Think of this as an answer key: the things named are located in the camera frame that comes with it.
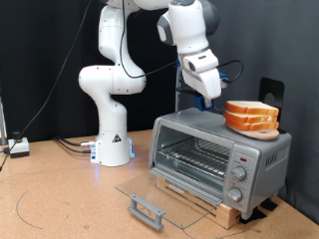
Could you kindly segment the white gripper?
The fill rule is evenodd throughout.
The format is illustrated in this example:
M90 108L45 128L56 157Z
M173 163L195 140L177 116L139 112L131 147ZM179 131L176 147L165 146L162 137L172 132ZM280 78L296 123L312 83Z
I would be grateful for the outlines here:
M199 74L182 71L187 85L208 99L215 99L221 95L219 72L217 69L208 70Z

